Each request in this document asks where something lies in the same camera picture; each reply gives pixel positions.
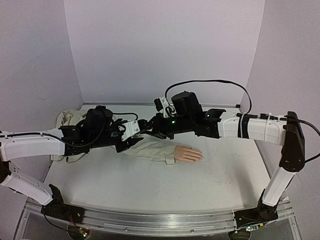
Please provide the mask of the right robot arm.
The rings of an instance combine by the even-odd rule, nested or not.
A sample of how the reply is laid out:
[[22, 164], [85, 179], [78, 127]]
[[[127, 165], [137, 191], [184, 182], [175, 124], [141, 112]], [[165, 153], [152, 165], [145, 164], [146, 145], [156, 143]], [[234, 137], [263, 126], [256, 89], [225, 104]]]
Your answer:
[[282, 147], [281, 159], [255, 208], [234, 213], [238, 229], [258, 226], [278, 218], [277, 206], [294, 175], [305, 166], [305, 138], [298, 116], [233, 113], [225, 109], [202, 109], [193, 92], [176, 94], [169, 104], [165, 97], [155, 99], [157, 114], [148, 122], [148, 134], [173, 139], [176, 134], [194, 132], [213, 139], [240, 138], [264, 141]]

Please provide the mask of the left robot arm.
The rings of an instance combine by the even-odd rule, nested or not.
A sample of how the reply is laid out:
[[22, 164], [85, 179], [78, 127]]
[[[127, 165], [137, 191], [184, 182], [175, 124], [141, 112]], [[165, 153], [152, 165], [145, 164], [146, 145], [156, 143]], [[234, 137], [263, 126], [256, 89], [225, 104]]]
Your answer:
[[135, 145], [141, 131], [137, 119], [113, 119], [104, 106], [89, 109], [75, 125], [63, 125], [43, 132], [2, 132], [0, 134], [0, 184], [41, 204], [41, 213], [74, 224], [83, 222], [85, 210], [66, 204], [58, 187], [22, 174], [11, 161], [45, 155], [75, 156], [93, 148], [115, 146], [118, 153]]

